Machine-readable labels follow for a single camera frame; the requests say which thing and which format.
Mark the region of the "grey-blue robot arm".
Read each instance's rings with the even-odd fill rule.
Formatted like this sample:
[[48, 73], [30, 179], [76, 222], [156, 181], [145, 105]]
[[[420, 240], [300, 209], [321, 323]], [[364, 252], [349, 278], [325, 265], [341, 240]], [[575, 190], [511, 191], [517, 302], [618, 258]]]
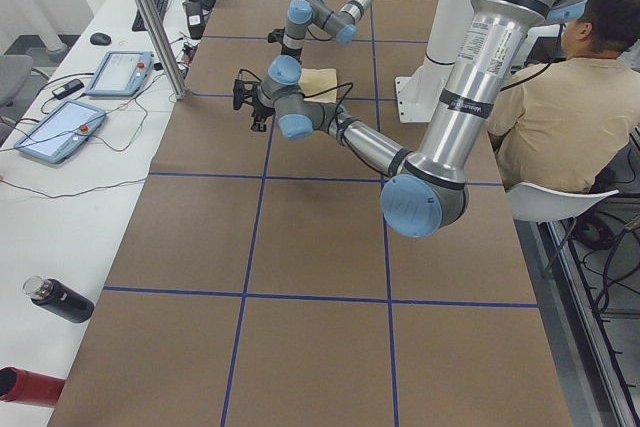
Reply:
[[306, 31], [317, 26], [342, 44], [374, 0], [349, 0], [331, 10], [325, 0], [292, 0], [281, 52], [266, 75], [240, 70], [233, 105], [253, 109], [253, 129], [275, 118], [288, 140], [316, 131], [333, 136], [387, 179], [381, 193], [386, 223], [412, 238], [452, 224], [468, 204], [466, 161], [528, 31], [579, 16], [586, 0], [470, 0], [468, 24], [452, 71], [417, 150], [409, 150], [351, 116], [340, 103], [320, 103], [300, 86]]
[[315, 26], [335, 40], [346, 45], [353, 41], [362, 20], [374, 0], [346, 0], [333, 9], [327, 0], [291, 0], [283, 28], [274, 29], [267, 35], [268, 43], [278, 43], [281, 54], [298, 62], [310, 26]]

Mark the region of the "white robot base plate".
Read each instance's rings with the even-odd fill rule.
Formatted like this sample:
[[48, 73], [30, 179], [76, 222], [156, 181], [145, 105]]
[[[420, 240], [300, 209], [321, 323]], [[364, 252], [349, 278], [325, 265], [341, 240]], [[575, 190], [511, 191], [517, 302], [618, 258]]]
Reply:
[[402, 123], [431, 120], [473, 15], [470, 0], [438, 0], [423, 64], [412, 76], [395, 79]]

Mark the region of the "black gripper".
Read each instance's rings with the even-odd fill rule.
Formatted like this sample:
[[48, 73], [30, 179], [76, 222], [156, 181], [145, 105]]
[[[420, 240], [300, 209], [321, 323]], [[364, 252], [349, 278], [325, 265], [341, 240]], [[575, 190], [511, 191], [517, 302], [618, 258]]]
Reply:
[[248, 69], [240, 69], [234, 80], [233, 109], [238, 111], [243, 105], [252, 107], [252, 125], [254, 132], [265, 132], [267, 121], [275, 114], [271, 100], [261, 90], [262, 79]]
[[303, 39], [290, 37], [285, 29], [274, 29], [267, 35], [268, 43], [278, 43], [281, 46], [281, 54], [290, 56], [298, 63], [301, 62], [303, 51]]

